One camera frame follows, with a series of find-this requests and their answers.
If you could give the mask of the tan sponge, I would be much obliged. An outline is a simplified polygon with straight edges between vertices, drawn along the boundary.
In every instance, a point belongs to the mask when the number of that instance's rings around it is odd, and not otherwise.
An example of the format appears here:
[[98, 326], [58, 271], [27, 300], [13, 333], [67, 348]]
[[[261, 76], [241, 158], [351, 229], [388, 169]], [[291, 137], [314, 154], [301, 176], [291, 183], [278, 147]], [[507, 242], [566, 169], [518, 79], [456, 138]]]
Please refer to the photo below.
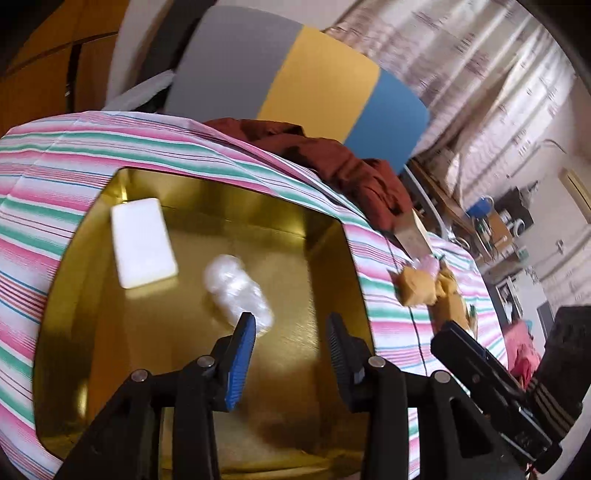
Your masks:
[[463, 329], [470, 329], [469, 312], [463, 297], [455, 292], [439, 297], [430, 307], [430, 316], [435, 333], [438, 333], [448, 321], [454, 321]]
[[425, 271], [405, 266], [396, 279], [396, 286], [403, 306], [432, 306], [437, 301], [436, 282]]

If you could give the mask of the pink ribbed pack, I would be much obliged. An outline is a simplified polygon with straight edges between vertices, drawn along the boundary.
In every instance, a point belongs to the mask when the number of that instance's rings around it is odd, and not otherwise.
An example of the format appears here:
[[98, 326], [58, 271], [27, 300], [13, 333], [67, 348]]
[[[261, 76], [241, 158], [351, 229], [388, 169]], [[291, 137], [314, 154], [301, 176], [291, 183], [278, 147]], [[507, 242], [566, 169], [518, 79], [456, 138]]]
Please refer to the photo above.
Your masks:
[[413, 267], [436, 279], [440, 270], [440, 260], [434, 255], [427, 255], [421, 259], [415, 259], [413, 261]]

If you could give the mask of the white plastic bundle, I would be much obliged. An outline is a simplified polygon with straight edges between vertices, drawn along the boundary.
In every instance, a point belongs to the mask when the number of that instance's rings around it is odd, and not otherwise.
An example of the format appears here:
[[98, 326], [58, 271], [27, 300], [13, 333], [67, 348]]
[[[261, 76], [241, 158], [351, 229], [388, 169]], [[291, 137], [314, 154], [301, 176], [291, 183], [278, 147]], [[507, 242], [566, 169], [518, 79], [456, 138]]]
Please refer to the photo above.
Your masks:
[[204, 286], [232, 327], [238, 324], [243, 313], [253, 315], [257, 336], [265, 335], [273, 327], [273, 310], [238, 257], [226, 254], [215, 257], [205, 267]]

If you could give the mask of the white foam block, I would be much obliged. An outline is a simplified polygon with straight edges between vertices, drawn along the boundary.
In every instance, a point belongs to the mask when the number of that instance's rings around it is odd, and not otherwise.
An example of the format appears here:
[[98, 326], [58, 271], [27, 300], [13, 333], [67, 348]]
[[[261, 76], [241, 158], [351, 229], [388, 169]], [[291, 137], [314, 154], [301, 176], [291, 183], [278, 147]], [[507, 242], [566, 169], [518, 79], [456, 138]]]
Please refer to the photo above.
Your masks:
[[157, 198], [113, 206], [110, 219], [117, 275], [123, 289], [142, 287], [178, 274]]

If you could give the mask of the beige cardboard box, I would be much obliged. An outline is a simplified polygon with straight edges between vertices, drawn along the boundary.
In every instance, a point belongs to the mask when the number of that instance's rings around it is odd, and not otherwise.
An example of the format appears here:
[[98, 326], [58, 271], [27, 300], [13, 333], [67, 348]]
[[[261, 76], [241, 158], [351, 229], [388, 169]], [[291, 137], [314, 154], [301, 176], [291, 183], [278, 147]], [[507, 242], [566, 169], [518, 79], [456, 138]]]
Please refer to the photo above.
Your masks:
[[414, 259], [434, 255], [429, 234], [415, 210], [398, 217], [394, 235], [406, 253]]

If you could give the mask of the snack packet green edge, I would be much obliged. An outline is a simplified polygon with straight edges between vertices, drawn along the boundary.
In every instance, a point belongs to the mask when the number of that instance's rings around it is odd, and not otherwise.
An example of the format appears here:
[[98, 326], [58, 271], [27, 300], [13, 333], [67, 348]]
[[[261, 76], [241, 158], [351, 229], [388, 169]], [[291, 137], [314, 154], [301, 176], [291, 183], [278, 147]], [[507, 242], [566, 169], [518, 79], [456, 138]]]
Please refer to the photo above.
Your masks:
[[471, 304], [467, 310], [468, 331], [472, 336], [478, 338], [478, 316], [476, 306]]

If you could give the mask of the yellow knitted toy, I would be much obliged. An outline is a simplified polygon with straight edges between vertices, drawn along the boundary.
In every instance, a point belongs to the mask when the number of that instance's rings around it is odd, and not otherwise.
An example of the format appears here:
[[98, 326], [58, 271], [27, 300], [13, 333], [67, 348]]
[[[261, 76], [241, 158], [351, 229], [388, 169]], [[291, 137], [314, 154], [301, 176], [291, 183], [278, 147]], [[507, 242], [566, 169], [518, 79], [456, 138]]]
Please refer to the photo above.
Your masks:
[[436, 296], [438, 299], [448, 298], [449, 296], [458, 293], [457, 279], [447, 266], [440, 268], [435, 285]]

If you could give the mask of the pink bedding pile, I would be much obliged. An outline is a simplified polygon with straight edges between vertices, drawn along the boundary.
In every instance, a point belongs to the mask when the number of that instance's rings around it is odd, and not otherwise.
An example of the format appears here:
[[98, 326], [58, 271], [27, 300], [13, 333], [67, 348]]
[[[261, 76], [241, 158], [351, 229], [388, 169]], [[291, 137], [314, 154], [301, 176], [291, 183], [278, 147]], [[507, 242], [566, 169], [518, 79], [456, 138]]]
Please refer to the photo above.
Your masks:
[[508, 356], [507, 370], [526, 388], [541, 363], [527, 324], [523, 320], [511, 323], [503, 329]]

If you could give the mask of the wooden side desk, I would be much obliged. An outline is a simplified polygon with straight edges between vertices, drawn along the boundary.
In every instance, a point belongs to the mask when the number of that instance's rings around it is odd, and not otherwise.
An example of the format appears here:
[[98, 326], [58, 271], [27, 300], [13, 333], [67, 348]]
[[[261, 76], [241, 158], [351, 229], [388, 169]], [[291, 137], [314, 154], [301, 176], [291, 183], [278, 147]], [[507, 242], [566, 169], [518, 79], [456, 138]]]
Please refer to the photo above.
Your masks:
[[408, 167], [435, 205], [449, 240], [469, 250], [479, 266], [492, 266], [515, 253], [514, 237], [498, 212], [492, 210], [482, 219], [472, 218], [416, 160], [411, 160]]

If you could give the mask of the gold metal tin tray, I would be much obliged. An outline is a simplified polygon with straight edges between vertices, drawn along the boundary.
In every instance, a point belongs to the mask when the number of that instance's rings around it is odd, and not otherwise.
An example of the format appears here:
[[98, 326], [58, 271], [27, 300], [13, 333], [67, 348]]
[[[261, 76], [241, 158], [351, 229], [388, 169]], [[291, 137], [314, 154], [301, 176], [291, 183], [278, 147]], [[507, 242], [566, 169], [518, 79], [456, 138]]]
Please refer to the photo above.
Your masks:
[[[110, 211], [159, 200], [176, 276], [120, 286]], [[242, 400], [214, 417], [226, 479], [341, 479], [360, 470], [367, 418], [339, 395], [327, 321], [370, 340], [344, 225], [296, 203], [214, 180], [123, 168], [69, 243], [48, 294], [33, 367], [36, 434], [64, 458], [136, 369], [177, 370], [230, 325], [204, 284], [223, 254], [242, 261], [273, 311], [256, 340]]]

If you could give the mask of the blue desk fan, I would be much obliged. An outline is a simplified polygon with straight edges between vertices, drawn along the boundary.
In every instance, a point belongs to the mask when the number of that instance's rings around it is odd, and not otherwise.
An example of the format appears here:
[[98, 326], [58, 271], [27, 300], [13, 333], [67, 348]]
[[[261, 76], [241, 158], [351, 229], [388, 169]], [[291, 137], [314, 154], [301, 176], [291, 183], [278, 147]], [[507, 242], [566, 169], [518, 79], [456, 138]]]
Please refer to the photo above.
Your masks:
[[473, 219], [487, 218], [494, 211], [494, 208], [494, 199], [489, 195], [483, 196], [467, 210], [467, 215]]

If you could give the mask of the dark red cloth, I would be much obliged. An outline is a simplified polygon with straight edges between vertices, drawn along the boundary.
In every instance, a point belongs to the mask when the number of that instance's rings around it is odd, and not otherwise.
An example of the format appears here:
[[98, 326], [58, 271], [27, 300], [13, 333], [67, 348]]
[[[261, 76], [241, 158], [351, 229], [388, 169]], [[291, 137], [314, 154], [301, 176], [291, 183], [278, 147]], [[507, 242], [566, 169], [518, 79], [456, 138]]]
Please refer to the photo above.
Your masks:
[[205, 124], [313, 170], [322, 182], [356, 204], [376, 230], [393, 232], [413, 210], [409, 192], [384, 160], [360, 159], [338, 141], [308, 138], [301, 126], [286, 122], [219, 118]]

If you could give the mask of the wooden wardrobe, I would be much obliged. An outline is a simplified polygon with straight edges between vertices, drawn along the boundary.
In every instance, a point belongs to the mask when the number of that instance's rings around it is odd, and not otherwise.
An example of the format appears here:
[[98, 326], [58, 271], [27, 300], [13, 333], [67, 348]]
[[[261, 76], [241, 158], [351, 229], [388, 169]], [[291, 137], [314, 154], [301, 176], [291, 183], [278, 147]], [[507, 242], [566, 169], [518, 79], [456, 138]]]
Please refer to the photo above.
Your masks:
[[1, 132], [102, 108], [126, 1], [1, 3]]

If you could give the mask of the grey yellow blue chair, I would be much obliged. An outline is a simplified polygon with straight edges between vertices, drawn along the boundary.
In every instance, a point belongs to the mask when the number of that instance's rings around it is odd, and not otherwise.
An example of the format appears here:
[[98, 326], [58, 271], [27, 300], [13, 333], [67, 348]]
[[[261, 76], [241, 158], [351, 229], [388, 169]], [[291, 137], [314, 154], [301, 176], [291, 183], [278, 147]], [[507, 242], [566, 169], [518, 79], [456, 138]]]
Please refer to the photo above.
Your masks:
[[394, 75], [320, 30], [240, 6], [204, 10], [176, 67], [109, 99], [135, 110], [157, 95], [166, 114], [286, 122], [388, 162], [412, 202], [424, 192], [408, 161], [427, 128], [423, 102]]

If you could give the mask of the wall air conditioner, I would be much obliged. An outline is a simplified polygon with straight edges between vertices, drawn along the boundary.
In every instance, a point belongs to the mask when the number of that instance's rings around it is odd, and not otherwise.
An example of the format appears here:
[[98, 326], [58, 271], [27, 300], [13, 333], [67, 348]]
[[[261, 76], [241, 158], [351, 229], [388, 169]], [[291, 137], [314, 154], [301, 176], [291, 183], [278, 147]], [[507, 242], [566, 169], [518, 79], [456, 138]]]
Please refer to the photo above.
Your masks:
[[584, 186], [582, 180], [571, 169], [563, 169], [560, 173], [560, 181], [569, 195], [579, 207], [583, 215], [589, 216], [591, 212], [590, 192]]

